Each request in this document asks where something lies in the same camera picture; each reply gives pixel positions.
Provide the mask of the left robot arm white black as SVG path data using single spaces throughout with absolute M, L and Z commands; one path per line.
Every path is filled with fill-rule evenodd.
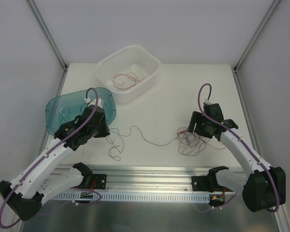
M 70 188 L 92 188 L 97 183 L 95 175 L 81 162 L 57 178 L 47 180 L 47 177 L 64 157 L 89 139 L 103 138 L 109 134 L 103 107 L 87 106 L 80 116 L 60 126 L 50 146 L 25 171 L 11 181 L 0 181 L 1 197 L 20 220 L 27 221 L 59 193 Z

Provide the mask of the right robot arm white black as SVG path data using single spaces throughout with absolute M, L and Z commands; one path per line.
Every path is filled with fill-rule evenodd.
M 243 139 L 238 125 L 224 119 L 219 104 L 204 104 L 203 111 L 192 113 L 188 132 L 205 138 L 216 138 L 233 154 L 245 176 L 234 173 L 229 167 L 209 169 L 202 177 L 193 177 L 195 188 L 214 192 L 223 187 L 242 196 L 246 207 L 252 211 L 276 212 L 286 202 L 286 173 L 265 161 Z

